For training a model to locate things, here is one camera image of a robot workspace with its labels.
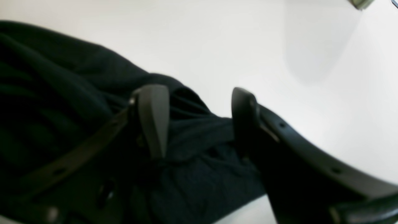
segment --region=dark green cloth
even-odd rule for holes
[[[230,119],[179,81],[117,53],[47,29],[0,22],[0,178],[19,177],[92,135],[145,84],[170,90],[166,159],[144,189],[155,223],[212,223],[265,193],[234,149]]]

